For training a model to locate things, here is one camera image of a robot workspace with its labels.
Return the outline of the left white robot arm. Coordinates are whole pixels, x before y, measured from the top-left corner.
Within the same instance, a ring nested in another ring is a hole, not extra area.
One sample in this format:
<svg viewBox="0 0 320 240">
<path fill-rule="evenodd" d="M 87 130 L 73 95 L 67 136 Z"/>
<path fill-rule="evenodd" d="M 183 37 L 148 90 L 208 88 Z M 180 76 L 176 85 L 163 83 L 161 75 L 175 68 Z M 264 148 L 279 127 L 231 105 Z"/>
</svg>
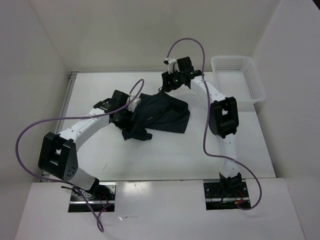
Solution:
<svg viewBox="0 0 320 240">
<path fill-rule="evenodd" d="M 77 152 L 100 129 L 122 122 L 140 103 L 137 96 L 115 90 L 111 98 L 96 103 L 84 119 L 58 133 L 47 133 L 42 142 L 38 167 L 61 181 L 77 186 L 89 200 L 105 193 L 100 180 L 79 167 Z"/>
</svg>

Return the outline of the dark navy shorts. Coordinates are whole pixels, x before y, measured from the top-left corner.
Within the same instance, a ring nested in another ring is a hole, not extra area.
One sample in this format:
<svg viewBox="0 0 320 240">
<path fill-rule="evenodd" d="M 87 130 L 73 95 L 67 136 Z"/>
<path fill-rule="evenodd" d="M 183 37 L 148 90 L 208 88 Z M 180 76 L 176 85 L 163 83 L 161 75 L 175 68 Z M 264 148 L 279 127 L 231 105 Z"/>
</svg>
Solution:
<svg viewBox="0 0 320 240">
<path fill-rule="evenodd" d="M 140 103 L 129 118 L 131 126 L 122 130 L 125 140 L 151 140 L 147 129 L 169 133 L 185 133 L 190 119 L 189 105 L 163 91 L 154 95 L 140 94 Z"/>
</svg>

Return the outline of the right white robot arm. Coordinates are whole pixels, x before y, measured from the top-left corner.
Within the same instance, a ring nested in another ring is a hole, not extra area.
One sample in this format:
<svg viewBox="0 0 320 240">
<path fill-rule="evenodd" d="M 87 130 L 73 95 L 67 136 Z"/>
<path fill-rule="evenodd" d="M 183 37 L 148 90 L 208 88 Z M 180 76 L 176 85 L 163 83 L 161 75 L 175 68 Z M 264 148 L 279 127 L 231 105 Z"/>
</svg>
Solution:
<svg viewBox="0 0 320 240">
<path fill-rule="evenodd" d="M 208 105 L 205 131 L 216 137 L 219 153 L 223 159 L 219 170 L 219 191 L 222 197 L 230 197 L 242 184 L 242 176 L 237 166 L 235 138 L 239 126 L 237 101 L 217 90 L 201 70 L 195 70 L 191 59 L 166 57 L 163 61 L 167 71 L 162 76 L 162 90 L 174 91 L 185 85 L 197 93 Z"/>
</svg>

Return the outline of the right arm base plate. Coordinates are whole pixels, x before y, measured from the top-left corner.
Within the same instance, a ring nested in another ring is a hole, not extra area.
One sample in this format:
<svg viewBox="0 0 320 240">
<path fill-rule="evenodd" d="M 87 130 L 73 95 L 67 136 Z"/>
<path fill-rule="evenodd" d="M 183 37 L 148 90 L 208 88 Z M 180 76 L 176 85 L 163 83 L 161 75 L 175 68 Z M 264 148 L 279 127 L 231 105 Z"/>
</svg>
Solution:
<svg viewBox="0 0 320 240">
<path fill-rule="evenodd" d="M 234 210 L 238 205 L 248 209 L 251 207 L 246 181 L 243 180 L 240 187 L 223 193 L 219 180 L 207 180 L 203 182 L 205 206 L 211 210 Z"/>
</svg>

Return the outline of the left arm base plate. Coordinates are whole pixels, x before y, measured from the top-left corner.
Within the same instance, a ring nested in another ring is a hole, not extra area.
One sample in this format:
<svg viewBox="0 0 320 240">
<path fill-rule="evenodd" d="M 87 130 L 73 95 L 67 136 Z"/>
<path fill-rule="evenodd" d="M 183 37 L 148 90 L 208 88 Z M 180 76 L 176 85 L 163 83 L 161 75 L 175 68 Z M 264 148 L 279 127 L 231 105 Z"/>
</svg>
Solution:
<svg viewBox="0 0 320 240">
<path fill-rule="evenodd" d="M 95 213 L 99 213 L 100 211 L 104 213 L 114 212 L 117 183 L 103 181 L 100 182 L 100 185 L 102 186 L 102 193 L 97 196 L 90 195 L 83 190 L 81 190 L 81 192 Z M 84 198 L 79 193 L 72 191 L 70 194 L 68 212 L 88 213 L 90 212 L 90 209 Z"/>
</svg>

